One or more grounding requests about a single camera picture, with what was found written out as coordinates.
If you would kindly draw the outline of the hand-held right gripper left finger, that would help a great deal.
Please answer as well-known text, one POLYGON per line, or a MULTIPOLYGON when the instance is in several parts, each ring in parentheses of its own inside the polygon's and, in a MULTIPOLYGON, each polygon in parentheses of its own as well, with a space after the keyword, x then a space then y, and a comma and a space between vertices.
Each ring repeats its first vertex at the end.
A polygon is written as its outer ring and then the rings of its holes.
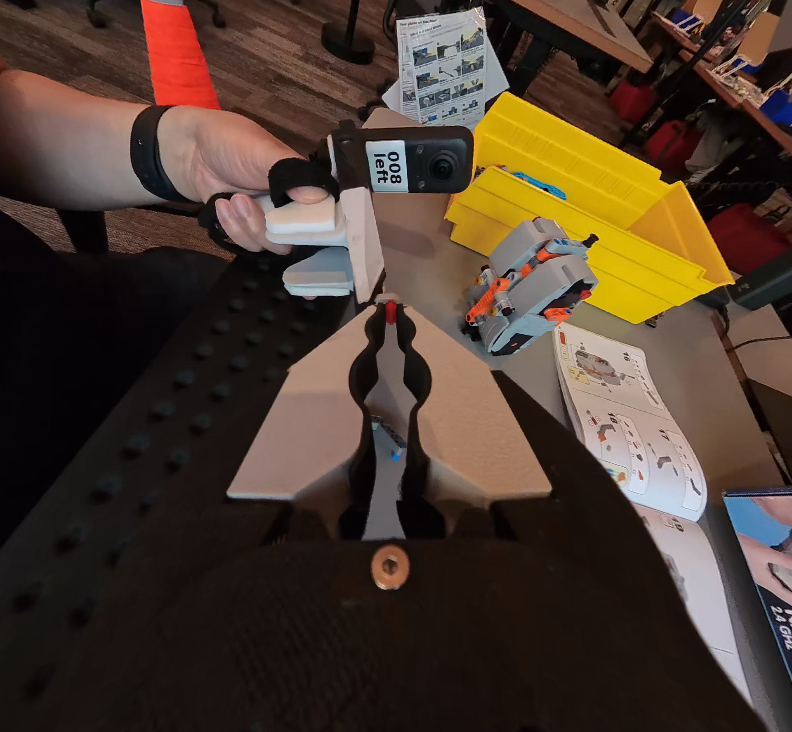
POLYGON ((367 397, 378 382, 380 307, 371 305, 294 364, 226 496, 317 512, 362 539, 375 485, 367 397))

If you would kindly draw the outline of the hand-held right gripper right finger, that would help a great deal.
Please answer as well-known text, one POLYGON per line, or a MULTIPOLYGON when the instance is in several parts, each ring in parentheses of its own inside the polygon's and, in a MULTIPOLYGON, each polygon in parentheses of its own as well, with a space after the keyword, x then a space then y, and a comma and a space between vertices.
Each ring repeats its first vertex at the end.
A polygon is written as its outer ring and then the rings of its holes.
POLYGON ((444 512, 548 498, 552 487, 492 370, 411 306, 397 304, 413 398, 397 502, 408 539, 442 539, 444 512))

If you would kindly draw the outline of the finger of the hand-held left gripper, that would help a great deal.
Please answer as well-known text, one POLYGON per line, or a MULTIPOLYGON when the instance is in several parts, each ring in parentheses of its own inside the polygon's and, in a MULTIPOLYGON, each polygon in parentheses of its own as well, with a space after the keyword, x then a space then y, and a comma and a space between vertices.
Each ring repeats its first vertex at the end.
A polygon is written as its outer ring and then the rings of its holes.
POLYGON ((356 187, 342 191, 342 214, 356 301, 367 303, 376 296, 385 270, 370 190, 356 187))

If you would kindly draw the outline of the person's left forearm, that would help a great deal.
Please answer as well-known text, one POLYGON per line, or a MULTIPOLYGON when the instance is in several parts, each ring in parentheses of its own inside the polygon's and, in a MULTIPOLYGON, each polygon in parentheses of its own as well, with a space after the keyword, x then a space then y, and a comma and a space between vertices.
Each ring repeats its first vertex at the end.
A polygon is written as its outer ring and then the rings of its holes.
POLYGON ((1 74, 1 194, 71 211, 159 199, 135 175, 132 126, 146 106, 92 96, 27 71, 1 74))

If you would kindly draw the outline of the brown background desk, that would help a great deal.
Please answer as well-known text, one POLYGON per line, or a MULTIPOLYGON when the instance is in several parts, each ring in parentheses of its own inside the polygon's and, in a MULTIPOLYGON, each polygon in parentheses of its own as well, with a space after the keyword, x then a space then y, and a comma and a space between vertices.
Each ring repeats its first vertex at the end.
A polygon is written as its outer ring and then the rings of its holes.
POLYGON ((493 0, 509 23, 531 39, 512 75, 525 91, 557 53, 597 63, 618 62, 645 73, 652 60, 618 11, 594 0, 493 0))

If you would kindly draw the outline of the neighbouring grey desk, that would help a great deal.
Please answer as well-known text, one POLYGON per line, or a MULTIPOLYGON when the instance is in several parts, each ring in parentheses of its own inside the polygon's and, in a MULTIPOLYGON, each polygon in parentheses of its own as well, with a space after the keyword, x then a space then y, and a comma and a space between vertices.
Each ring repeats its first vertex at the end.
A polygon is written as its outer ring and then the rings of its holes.
POLYGON ((791 341, 775 308, 734 302, 712 319, 783 482, 791 478, 791 341))

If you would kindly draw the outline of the person's left hand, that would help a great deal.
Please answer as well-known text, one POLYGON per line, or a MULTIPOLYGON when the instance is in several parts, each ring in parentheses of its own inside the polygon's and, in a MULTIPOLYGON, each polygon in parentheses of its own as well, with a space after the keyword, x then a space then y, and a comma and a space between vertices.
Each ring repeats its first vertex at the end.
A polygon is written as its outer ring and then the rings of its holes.
POLYGON ((226 236, 251 252, 286 255, 288 245, 270 242, 265 213, 252 198, 269 190, 272 165, 299 155, 274 135, 236 113, 177 106, 158 123, 158 142, 166 176, 191 201, 208 201, 221 192, 215 212, 226 236))

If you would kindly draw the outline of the laminated photo sheet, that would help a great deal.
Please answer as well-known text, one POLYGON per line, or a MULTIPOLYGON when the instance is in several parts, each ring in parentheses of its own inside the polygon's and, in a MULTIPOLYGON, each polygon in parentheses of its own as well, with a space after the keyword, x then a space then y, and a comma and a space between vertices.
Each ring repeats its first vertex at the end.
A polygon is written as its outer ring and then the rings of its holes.
POLYGON ((473 131, 509 88, 481 6, 397 20, 395 32, 399 77, 382 101, 423 126, 473 131))

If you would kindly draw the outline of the grey bent beam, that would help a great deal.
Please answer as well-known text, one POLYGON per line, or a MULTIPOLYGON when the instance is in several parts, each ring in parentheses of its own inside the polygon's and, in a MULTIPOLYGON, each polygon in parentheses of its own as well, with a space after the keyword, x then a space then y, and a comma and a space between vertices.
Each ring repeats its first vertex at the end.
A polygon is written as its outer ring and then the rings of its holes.
POLYGON ((406 441, 382 416, 372 414, 370 421, 372 431, 379 432, 385 438, 391 460, 400 460, 406 450, 406 441))

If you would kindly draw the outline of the blue toy parts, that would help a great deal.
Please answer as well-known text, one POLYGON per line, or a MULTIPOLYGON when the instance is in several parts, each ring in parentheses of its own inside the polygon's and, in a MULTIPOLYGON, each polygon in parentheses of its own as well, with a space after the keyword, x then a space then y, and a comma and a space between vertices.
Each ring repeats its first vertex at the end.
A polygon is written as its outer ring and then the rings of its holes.
POLYGON ((517 178, 517 179, 519 179, 519 180, 521 180, 523 182, 526 182, 526 183, 530 184, 531 186, 533 186, 533 187, 535 187, 535 188, 537 188, 537 189, 539 189, 539 190, 541 190, 543 192, 546 192, 546 193, 550 194, 551 196, 559 198, 562 201, 566 201, 567 200, 566 193, 563 190, 561 190, 559 187, 555 186, 555 185, 552 185, 552 184, 547 183, 547 182, 542 182, 542 181, 532 177, 531 175, 529 175, 529 174, 527 174, 525 172, 514 171, 514 172, 510 172, 510 174, 513 177, 515 177, 515 178, 517 178))

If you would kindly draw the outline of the black dimpled mat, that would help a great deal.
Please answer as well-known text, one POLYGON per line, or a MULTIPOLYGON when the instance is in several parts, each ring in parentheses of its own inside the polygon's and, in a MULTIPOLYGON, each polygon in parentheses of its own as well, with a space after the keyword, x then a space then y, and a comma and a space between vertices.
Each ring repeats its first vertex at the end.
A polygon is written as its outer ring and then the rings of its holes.
POLYGON ((137 641, 276 512, 226 501, 288 370, 354 311, 290 296, 275 262, 233 262, 2 547, 2 727, 21 726, 84 646, 137 641))

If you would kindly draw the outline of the yellow plastic bin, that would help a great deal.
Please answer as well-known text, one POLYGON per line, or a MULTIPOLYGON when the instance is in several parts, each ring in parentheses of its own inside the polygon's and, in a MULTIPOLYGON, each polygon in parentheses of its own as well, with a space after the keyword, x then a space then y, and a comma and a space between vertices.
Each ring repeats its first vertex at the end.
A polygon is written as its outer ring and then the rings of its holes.
POLYGON ((537 216, 576 240, 598 236, 589 264, 599 284, 591 304, 639 324, 733 282, 732 273, 680 182, 667 184, 645 163, 626 176, 594 170, 582 178, 549 166, 535 177, 566 199, 490 166, 446 211, 451 239, 482 255, 537 216))
POLYGON ((670 189, 652 166, 511 93, 501 93, 475 128, 474 163, 523 172, 622 229, 670 189))

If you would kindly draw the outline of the black floor stand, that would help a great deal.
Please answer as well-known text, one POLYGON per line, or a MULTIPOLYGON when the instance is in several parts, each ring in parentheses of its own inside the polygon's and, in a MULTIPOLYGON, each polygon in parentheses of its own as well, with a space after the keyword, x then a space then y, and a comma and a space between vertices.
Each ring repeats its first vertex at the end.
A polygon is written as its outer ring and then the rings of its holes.
POLYGON ((365 35, 356 37, 356 23, 361 0, 350 0, 346 25, 335 21, 322 24, 322 47, 335 57, 355 65, 370 65, 375 56, 375 43, 365 35))

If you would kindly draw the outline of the open instruction booklet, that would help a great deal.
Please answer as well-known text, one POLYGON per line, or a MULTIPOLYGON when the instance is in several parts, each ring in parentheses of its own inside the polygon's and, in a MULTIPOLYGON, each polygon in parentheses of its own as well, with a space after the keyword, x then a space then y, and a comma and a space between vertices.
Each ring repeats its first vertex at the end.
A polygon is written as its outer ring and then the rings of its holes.
POLYGON ((645 353, 568 322, 552 338, 579 440, 643 519, 699 635, 753 706, 718 560, 698 523, 707 508, 707 481, 660 397, 645 353))

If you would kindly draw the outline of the grey orange robot model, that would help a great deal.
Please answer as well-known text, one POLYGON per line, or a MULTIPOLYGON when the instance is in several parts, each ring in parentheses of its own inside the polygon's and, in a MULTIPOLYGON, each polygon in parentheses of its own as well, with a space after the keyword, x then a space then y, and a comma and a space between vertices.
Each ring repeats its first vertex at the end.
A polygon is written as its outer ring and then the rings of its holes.
POLYGON ((590 234, 574 240, 553 220, 521 222, 490 254, 466 295, 460 330, 494 357, 510 356, 566 321, 598 279, 590 234))

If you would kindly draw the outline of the black wrist band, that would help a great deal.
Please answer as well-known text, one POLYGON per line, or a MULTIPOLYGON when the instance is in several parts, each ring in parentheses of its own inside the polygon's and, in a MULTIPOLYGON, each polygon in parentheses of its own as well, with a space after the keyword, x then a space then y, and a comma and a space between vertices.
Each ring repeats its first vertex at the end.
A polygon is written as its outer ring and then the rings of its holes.
POLYGON ((130 136, 132 170, 146 192, 163 201, 192 203, 177 191, 165 172, 160 154, 158 125, 171 105, 151 105, 134 119, 130 136))

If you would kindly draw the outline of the orange traffic cone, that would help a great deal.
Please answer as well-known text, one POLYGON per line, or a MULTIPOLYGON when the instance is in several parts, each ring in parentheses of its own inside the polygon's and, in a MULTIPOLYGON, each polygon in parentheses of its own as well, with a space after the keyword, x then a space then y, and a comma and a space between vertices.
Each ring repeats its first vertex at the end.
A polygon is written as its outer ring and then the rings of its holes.
POLYGON ((140 0, 156 104, 218 110, 219 100, 184 0, 140 0))

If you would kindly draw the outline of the blue robot kit box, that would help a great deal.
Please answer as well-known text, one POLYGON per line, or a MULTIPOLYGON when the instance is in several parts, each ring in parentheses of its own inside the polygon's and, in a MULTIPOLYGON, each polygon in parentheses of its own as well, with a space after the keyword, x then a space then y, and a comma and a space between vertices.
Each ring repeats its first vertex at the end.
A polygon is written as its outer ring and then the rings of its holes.
POLYGON ((791 671, 791 490, 789 486, 722 495, 787 671, 791 671))

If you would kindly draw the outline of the teal monitor stand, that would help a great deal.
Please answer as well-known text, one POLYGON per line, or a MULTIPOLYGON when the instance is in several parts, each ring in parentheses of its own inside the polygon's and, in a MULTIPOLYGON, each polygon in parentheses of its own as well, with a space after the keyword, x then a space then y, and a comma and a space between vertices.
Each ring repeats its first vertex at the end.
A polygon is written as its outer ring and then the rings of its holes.
POLYGON ((728 287, 730 300, 749 311, 757 311, 791 294, 790 252, 740 276, 728 287))

